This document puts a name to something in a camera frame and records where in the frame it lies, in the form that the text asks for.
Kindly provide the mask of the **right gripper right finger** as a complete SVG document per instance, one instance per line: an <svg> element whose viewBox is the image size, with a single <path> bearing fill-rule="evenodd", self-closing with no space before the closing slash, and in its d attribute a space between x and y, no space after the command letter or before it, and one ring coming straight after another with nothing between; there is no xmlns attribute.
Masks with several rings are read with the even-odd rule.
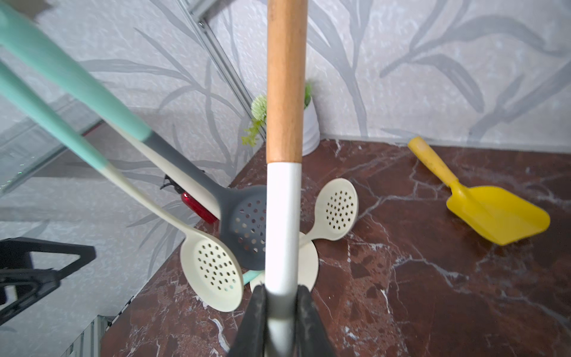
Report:
<svg viewBox="0 0 571 357"><path fill-rule="evenodd" d="M295 344L297 356L336 357L311 292L304 285L297 287Z"/></svg>

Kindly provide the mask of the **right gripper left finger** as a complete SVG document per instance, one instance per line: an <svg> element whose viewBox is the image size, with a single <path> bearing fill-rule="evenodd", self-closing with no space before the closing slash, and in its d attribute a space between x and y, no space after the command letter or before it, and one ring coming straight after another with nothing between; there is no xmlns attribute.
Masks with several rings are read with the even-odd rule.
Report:
<svg viewBox="0 0 571 357"><path fill-rule="evenodd" d="M265 352L267 325L266 286L258 285L251 299L230 347L227 357L262 357Z"/></svg>

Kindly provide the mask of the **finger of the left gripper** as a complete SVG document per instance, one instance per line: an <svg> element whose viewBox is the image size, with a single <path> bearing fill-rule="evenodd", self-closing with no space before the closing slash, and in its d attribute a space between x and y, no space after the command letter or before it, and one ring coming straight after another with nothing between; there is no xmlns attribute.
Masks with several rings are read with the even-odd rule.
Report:
<svg viewBox="0 0 571 357"><path fill-rule="evenodd" d="M87 266L97 257L95 247L29 237L1 241L1 282L25 273L54 272L58 280Z"/></svg>
<svg viewBox="0 0 571 357"><path fill-rule="evenodd" d="M1 270L1 325L60 287L53 269Z"/></svg>

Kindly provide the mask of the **small cream skimmer green handle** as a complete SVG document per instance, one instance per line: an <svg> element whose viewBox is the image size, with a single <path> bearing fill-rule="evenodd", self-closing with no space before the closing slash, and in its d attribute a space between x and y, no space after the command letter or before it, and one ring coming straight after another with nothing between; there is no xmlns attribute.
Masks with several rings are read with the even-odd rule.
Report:
<svg viewBox="0 0 571 357"><path fill-rule="evenodd" d="M232 312L239 307L244 290L242 271L224 243L183 223L138 190L5 64L1 64L1 94L84 162L185 235L180 251L181 267L204 303L220 312Z"/></svg>

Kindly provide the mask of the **grey skimmer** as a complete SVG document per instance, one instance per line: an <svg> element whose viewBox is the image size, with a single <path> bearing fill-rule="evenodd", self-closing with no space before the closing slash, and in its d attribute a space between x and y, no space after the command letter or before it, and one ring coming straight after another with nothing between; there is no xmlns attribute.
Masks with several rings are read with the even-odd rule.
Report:
<svg viewBox="0 0 571 357"><path fill-rule="evenodd" d="M119 126L136 140L146 141L155 132L82 65L5 2L1 3L1 44L86 104L107 123Z"/></svg>

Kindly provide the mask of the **cream slotted spatula wooden handle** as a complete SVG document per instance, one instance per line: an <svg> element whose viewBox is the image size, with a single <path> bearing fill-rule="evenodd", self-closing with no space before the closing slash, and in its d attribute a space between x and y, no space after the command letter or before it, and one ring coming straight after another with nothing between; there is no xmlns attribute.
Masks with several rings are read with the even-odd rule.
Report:
<svg viewBox="0 0 571 357"><path fill-rule="evenodd" d="M267 356L294 350L307 24L307 1L268 3Z"/></svg>

